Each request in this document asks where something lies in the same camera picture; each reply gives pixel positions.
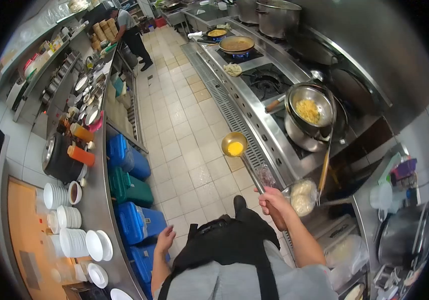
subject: egg yolk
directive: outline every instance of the egg yolk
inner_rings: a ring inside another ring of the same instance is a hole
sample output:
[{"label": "egg yolk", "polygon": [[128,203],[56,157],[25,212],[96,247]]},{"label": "egg yolk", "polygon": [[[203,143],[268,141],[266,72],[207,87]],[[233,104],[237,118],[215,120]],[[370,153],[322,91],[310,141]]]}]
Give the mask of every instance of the egg yolk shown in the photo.
[{"label": "egg yolk", "polygon": [[228,145],[228,152],[232,156],[238,156],[243,152],[243,144],[237,141],[232,142]]}]

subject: chef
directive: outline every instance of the chef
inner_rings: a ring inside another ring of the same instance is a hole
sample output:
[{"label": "chef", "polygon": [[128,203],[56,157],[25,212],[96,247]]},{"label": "chef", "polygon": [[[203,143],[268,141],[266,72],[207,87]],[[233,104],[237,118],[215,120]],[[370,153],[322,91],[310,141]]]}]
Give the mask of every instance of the chef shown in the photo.
[{"label": "chef", "polygon": [[115,37],[114,43],[122,39],[128,45],[131,53],[143,58],[139,61],[140,63],[144,63],[141,71],[148,69],[153,62],[144,47],[141,37],[139,36],[139,28],[136,26],[133,16],[131,16],[126,10],[120,10],[117,8],[108,9],[107,15],[110,18],[115,19],[119,25],[118,34]]},{"label": "chef", "polygon": [[235,196],[235,218],[222,215],[198,227],[191,224],[184,249],[171,271],[164,257],[176,233],[167,227],[154,251],[151,292],[159,300],[261,299],[335,300],[323,251],[278,189],[264,187],[259,205],[276,208],[293,243],[297,268],[281,256],[274,229]]}]

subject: blue cooler box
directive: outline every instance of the blue cooler box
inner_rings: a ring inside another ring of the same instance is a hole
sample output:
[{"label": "blue cooler box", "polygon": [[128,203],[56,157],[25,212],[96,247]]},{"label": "blue cooler box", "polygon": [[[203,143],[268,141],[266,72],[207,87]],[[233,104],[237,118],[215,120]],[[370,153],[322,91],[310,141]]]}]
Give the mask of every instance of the blue cooler box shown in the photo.
[{"label": "blue cooler box", "polygon": [[121,167],[123,172],[129,173],[141,181],[151,175],[148,160],[128,144],[122,134],[111,138],[107,148],[109,167]]},{"label": "blue cooler box", "polygon": [[158,235],[167,227],[162,212],[124,202],[117,209],[120,229],[130,245]]},{"label": "blue cooler box", "polygon": [[[139,284],[148,299],[151,295],[151,271],[153,270],[153,255],[156,240],[144,241],[129,248],[131,254],[131,268],[135,271]],[[169,254],[166,255],[166,261],[169,261]]]}]

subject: shoe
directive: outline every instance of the shoe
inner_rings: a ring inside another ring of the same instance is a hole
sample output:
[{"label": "shoe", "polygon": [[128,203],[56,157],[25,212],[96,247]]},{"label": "shoe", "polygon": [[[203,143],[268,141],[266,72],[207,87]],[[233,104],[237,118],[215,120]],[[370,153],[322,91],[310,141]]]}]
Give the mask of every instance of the shoe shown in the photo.
[{"label": "shoe", "polygon": [[247,208],[245,198],[243,196],[236,195],[233,199],[233,206],[235,207],[235,214],[237,215],[241,209]]},{"label": "shoe", "polygon": [[151,65],[153,64],[152,61],[147,62],[142,68],[141,68],[141,72],[146,71],[149,67],[151,67]]}]

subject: stack of bamboo steamers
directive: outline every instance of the stack of bamboo steamers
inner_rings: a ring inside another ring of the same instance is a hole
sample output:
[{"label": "stack of bamboo steamers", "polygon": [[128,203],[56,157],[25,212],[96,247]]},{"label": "stack of bamboo steamers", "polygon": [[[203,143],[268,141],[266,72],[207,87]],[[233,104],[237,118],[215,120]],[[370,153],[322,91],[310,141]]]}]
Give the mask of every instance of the stack of bamboo steamers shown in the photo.
[{"label": "stack of bamboo steamers", "polygon": [[113,18],[108,21],[101,21],[93,25],[94,34],[91,36],[91,47],[101,51],[101,42],[103,40],[115,40],[118,30]]}]

